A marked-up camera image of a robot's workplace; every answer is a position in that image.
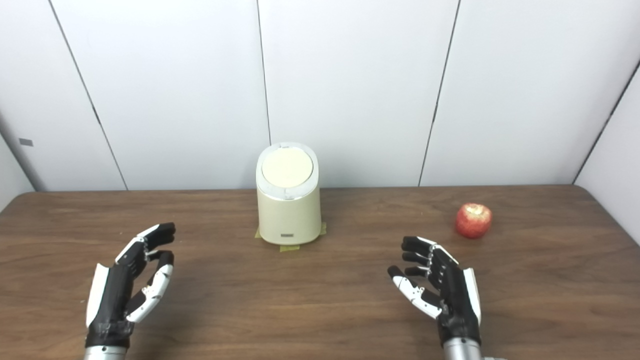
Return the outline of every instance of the round lid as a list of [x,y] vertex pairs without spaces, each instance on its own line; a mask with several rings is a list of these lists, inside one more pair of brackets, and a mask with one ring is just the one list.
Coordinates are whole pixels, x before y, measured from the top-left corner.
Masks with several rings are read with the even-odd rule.
[[262,163],[262,175],[271,184],[293,188],[304,183],[313,172],[309,155],[297,147],[281,147],[267,155]]

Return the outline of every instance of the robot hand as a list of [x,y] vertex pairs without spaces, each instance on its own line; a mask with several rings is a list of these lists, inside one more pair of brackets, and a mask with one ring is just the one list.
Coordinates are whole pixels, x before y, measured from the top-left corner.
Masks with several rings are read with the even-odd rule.
[[[403,259],[421,266],[388,269],[400,292],[411,303],[436,319],[446,359],[482,359],[480,355],[480,299],[472,268],[461,270],[442,246],[417,236],[405,236]],[[426,277],[434,293],[407,276]]]
[[[85,360],[124,359],[134,324],[153,310],[169,285],[173,253],[156,247],[173,242],[173,234],[172,222],[150,227],[129,242],[111,267],[96,266],[86,307]],[[155,274],[131,296],[133,280],[154,260]]]

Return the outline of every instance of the panel seam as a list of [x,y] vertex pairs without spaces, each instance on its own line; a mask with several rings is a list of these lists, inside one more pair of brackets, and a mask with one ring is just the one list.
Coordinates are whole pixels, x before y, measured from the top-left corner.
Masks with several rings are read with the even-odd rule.
[[611,109],[611,112],[609,113],[609,116],[607,117],[607,120],[605,120],[604,124],[602,124],[602,127],[600,128],[600,132],[598,133],[598,136],[596,136],[596,139],[593,141],[593,144],[591,145],[591,148],[589,149],[589,152],[587,152],[587,156],[584,158],[584,161],[582,162],[582,165],[580,165],[580,169],[578,169],[578,172],[576,173],[575,177],[573,178],[573,182],[572,182],[573,185],[575,185],[575,182],[578,181],[578,177],[580,176],[580,173],[582,172],[582,169],[584,169],[584,166],[587,164],[587,161],[589,160],[589,157],[591,156],[591,153],[593,152],[593,149],[596,148],[596,145],[600,141],[600,137],[602,136],[602,133],[604,133],[605,128],[607,127],[607,125],[609,125],[609,121],[611,120],[611,117],[613,117],[613,114],[618,109],[618,105],[620,105],[620,101],[622,100],[622,97],[627,92],[627,89],[629,88],[629,84],[631,84],[631,81],[636,76],[636,72],[638,71],[638,67],[640,67],[640,60],[638,61],[638,63],[636,64],[636,67],[634,68],[633,72],[631,73],[631,76],[629,77],[629,80],[627,80],[627,84],[625,84],[625,87],[622,89],[622,92],[620,93],[620,96],[618,97],[618,100],[613,105],[613,108]]
[[71,55],[71,60],[74,62],[74,66],[76,67],[76,72],[80,77],[80,82],[82,82],[82,86],[84,88],[84,92],[89,99],[89,104],[91,104],[91,109],[93,110],[93,114],[95,115],[95,119],[98,121],[98,125],[100,126],[100,130],[102,131],[102,135],[104,136],[104,141],[107,143],[107,147],[109,148],[109,152],[111,153],[111,157],[113,158],[113,162],[118,169],[118,173],[120,174],[120,179],[122,180],[122,184],[126,190],[129,189],[127,186],[127,181],[125,181],[124,176],[122,175],[122,170],[120,169],[120,164],[118,164],[118,160],[116,159],[115,154],[113,153],[113,148],[111,147],[111,143],[109,143],[109,138],[107,137],[107,133],[104,131],[104,126],[102,126],[102,122],[100,121],[100,117],[98,116],[98,112],[95,110],[95,106],[93,105],[93,99],[91,98],[91,94],[89,94],[89,89],[86,87],[86,83],[84,82],[84,77],[80,72],[80,68],[78,67],[78,62],[76,61],[76,57],[74,56],[74,52],[71,50],[71,46],[69,45],[69,41],[67,40],[67,35],[65,34],[65,30],[62,28],[62,24],[60,23],[60,19],[58,18],[58,14],[56,13],[56,9],[53,6],[51,0],[48,0],[49,6],[51,7],[51,11],[53,13],[54,18],[56,19],[56,23],[58,24],[58,29],[60,29],[60,33],[62,34],[62,38],[67,45],[67,50],[69,50],[69,54]]
[[424,158],[422,159],[422,168],[420,168],[420,177],[418,178],[418,186],[422,182],[422,175],[424,173],[424,165],[427,162],[427,152],[429,151],[429,143],[431,142],[431,134],[433,134],[433,124],[436,122],[436,115],[438,114],[438,105],[440,103],[440,93],[442,92],[442,83],[444,82],[444,76],[447,72],[447,63],[449,62],[449,53],[451,52],[451,43],[453,43],[453,34],[456,31],[456,23],[458,21],[458,12],[460,11],[460,3],[462,0],[458,0],[456,7],[456,15],[453,18],[453,26],[451,27],[451,36],[449,37],[449,46],[447,47],[447,55],[444,58],[444,66],[442,68],[442,76],[440,77],[440,86],[438,87],[438,95],[436,96],[436,104],[433,108],[433,118],[431,119],[431,125],[429,127],[429,136],[427,137],[427,145],[424,148]]
[[271,121],[269,119],[269,97],[267,96],[267,70],[264,67],[264,48],[262,46],[262,22],[260,21],[260,1],[255,0],[258,12],[258,34],[260,36],[260,59],[262,60],[262,82],[264,83],[264,105],[267,111],[267,132],[269,133],[269,146],[271,146]]

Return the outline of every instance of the wood grain tabletop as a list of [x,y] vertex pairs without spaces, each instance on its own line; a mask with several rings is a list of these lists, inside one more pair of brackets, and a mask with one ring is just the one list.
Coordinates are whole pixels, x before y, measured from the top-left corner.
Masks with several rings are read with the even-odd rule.
[[[95,264],[175,222],[171,284],[134,359],[441,359],[435,321],[388,278],[404,235],[476,271],[483,355],[638,359],[640,247],[576,186],[323,189],[327,234],[255,239],[255,190],[29,193],[0,214],[0,359],[81,359]],[[493,211],[481,240],[457,209]],[[139,278],[141,287],[153,266]]]

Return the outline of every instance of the robotic finger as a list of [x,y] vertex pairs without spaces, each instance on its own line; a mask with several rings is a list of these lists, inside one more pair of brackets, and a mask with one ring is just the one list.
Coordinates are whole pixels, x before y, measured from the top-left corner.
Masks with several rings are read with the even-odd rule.
[[421,288],[405,276],[397,266],[391,266],[387,272],[398,290],[423,313],[432,318],[437,318],[442,312],[440,308],[440,297],[431,291]]

